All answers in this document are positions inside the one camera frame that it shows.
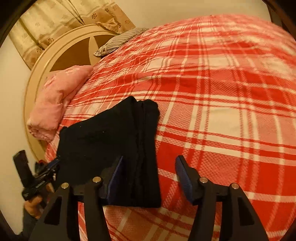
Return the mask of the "dark sleeve forearm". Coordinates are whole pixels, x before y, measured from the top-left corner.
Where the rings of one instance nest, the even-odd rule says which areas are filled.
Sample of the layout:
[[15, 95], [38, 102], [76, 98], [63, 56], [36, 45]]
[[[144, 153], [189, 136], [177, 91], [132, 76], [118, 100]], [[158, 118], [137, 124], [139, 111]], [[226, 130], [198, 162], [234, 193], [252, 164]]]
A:
[[16, 235], [16, 240], [28, 241], [37, 221], [38, 220], [36, 218], [23, 209], [23, 230]]

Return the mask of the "person's left hand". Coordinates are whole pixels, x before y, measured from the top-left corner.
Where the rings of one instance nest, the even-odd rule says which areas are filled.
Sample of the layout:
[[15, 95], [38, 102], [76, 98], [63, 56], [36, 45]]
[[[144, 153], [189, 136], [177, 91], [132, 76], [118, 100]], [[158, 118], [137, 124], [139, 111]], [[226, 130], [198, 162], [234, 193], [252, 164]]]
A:
[[51, 183], [46, 185], [46, 189], [43, 190], [41, 195], [37, 195], [32, 199], [24, 202], [25, 211], [33, 218], [39, 219], [43, 213], [44, 208], [41, 207], [41, 203], [47, 204], [50, 198], [54, 194], [53, 185]]

